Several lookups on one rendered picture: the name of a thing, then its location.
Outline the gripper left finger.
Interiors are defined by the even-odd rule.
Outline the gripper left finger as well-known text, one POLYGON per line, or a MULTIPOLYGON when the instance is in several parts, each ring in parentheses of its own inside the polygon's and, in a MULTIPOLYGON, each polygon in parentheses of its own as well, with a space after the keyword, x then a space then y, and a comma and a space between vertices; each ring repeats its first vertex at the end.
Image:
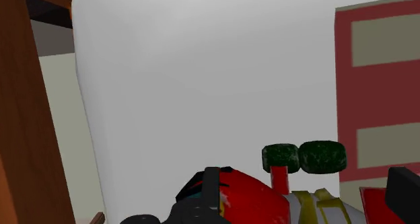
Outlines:
POLYGON ((132 215, 120 224, 231 224, 221 214, 219 175, 225 170, 231 168, 206 167, 197 172, 176 195, 165 221, 153 215, 132 215))

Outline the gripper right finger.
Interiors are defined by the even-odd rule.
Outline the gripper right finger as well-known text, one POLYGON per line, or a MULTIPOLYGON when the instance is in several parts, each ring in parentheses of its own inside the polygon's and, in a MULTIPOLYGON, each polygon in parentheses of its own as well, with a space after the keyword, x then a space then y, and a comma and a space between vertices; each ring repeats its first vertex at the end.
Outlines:
POLYGON ((390 167, 385 201, 405 224, 420 224, 420 176, 406 167, 390 167))

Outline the red toy racing car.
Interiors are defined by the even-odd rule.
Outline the red toy racing car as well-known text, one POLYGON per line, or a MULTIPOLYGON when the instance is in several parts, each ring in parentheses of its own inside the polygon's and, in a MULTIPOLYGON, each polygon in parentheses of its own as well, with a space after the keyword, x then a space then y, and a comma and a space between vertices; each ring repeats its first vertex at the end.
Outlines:
POLYGON ((360 189, 363 211, 326 188, 289 190, 288 175, 299 170, 308 174, 343 171, 347 154, 338 142, 267 145, 262 149, 262 164, 271 176, 270 186, 231 167, 220 172, 221 214, 231 224, 404 224, 387 207, 383 188, 360 189))

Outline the large white rounded block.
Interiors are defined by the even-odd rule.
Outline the large white rounded block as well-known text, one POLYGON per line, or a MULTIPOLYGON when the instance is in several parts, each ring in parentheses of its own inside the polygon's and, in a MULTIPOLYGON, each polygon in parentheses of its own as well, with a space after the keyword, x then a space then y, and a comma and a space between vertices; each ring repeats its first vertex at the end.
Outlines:
POLYGON ((268 182, 265 145, 335 140, 335 9, 368 1, 73 0, 108 224, 165 219, 207 166, 268 182))

